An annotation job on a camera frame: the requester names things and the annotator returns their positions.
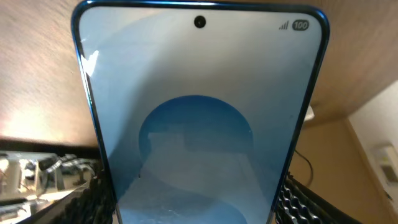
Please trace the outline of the blue Galaxy smartphone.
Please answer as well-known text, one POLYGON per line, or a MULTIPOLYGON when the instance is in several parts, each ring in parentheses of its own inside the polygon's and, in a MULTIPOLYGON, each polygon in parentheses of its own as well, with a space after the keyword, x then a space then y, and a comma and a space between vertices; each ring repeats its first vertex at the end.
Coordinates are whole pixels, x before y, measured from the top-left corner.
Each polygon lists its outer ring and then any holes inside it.
POLYGON ((328 45, 304 4, 82 1, 71 32, 119 223, 270 223, 328 45))

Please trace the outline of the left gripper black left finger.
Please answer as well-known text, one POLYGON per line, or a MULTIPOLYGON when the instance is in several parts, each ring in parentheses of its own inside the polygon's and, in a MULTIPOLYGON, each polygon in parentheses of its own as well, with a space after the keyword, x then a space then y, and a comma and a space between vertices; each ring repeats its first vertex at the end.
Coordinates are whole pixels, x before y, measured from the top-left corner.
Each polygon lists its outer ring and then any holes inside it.
POLYGON ((108 181, 98 175, 22 224, 111 224, 116 204, 108 181))

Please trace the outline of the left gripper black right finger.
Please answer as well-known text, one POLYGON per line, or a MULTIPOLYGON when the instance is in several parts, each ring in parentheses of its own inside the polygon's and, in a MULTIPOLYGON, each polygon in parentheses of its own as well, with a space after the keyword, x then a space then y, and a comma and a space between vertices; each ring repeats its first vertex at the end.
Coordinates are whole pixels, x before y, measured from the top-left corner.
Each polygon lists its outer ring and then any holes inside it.
POLYGON ((277 198, 276 224, 360 224, 288 174, 277 198))

